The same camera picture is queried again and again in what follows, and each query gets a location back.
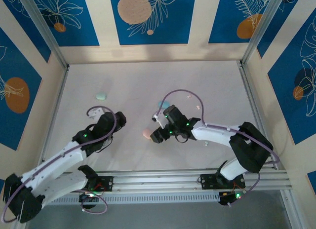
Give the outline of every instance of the pink object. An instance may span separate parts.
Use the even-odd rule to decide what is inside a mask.
[[[143,135],[146,139],[151,139],[150,135],[152,134],[152,132],[149,129],[144,129],[143,131]]]

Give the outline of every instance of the white floor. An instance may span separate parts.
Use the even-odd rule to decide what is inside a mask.
[[[114,134],[112,145],[91,156],[93,159],[88,163],[96,171],[210,168],[232,159],[232,150],[216,143],[180,144],[172,137],[155,144],[143,137],[144,129],[158,127],[151,120],[158,102],[178,88],[189,89],[203,99],[206,122],[254,123],[235,61],[71,65],[46,159],[93,123],[85,112],[95,105],[122,111],[127,118],[126,126]],[[106,92],[107,99],[96,100],[98,92]],[[198,100],[188,98],[187,93],[173,94],[167,100],[187,118],[201,115]]]

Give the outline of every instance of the orange circle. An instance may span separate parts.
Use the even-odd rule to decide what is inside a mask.
[[[298,100],[298,101],[301,100],[304,96],[303,88],[300,86],[295,87],[293,90],[293,96],[296,100]]]
[[[54,28],[60,33],[64,33],[66,31],[66,26],[62,23],[55,23]]]
[[[154,34],[154,31],[151,30],[151,29],[149,29],[149,30],[147,31],[147,34],[148,34],[148,35],[152,35],[152,34]]]
[[[128,24],[139,24],[150,17],[152,7],[148,0],[120,0],[118,14]]]
[[[15,88],[15,91],[22,88],[19,91],[20,95],[14,94],[10,88]],[[10,110],[17,114],[25,112],[30,101],[30,91],[26,82],[19,77],[12,77],[6,82],[4,89],[9,92],[5,95],[5,102]]]
[[[249,39],[252,37],[255,28],[257,27],[262,14],[254,14],[249,18],[244,19],[237,28],[237,36],[240,39]]]

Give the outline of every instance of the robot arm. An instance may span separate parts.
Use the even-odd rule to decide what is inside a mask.
[[[232,181],[237,176],[252,172],[258,173],[270,153],[262,146],[245,138],[242,132],[263,143],[271,150],[271,143],[251,123],[245,122],[241,126],[224,126],[215,124],[204,124],[199,118],[187,119],[174,105],[163,112],[155,114],[153,120],[160,124],[160,127],[151,134],[155,143],[161,143],[171,136],[182,136],[186,139],[212,141],[230,147],[236,158],[224,162],[219,168],[219,178]]]
[[[88,144],[81,148],[78,147],[81,144],[105,136],[113,128],[114,117],[112,113],[104,113],[102,108],[97,109],[96,112],[95,117],[99,117],[98,122],[88,126],[85,130],[79,131],[58,154],[35,169],[24,173],[21,177],[12,174],[6,179],[3,195],[5,203],[8,202],[8,199],[23,183],[27,182],[30,177],[33,177],[9,204],[9,209],[19,222],[24,223],[31,220],[51,201],[76,190],[89,190],[98,183],[98,180],[102,180],[87,165],[79,167],[72,174],[61,176],[70,167],[108,146],[109,139],[113,137],[113,134],[111,134],[102,141]],[[123,113],[118,112],[115,115],[117,124],[113,133],[119,131],[126,124],[126,118]],[[45,168],[41,172],[33,176],[38,169],[43,167]]]

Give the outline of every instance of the enclosure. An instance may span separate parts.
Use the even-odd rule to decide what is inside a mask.
[[[1,227],[316,226],[316,0],[0,3],[1,185],[47,162],[95,123],[89,108],[106,106],[127,120],[106,150],[64,173],[88,164],[113,177],[111,192],[101,195],[107,213],[82,212],[73,192],[27,224]],[[166,107],[188,119],[204,110],[212,124],[251,122],[280,157],[262,167],[249,195],[237,189],[241,198],[231,207],[218,203],[228,189],[205,190],[199,179],[233,159],[232,149],[174,137],[157,144],[143,135],[159,127],[152,117],[176,89],[193,94],[173,93]],[[246,191],[257,178],[244,175]],[[98,199],[90,204],[102,211]]]

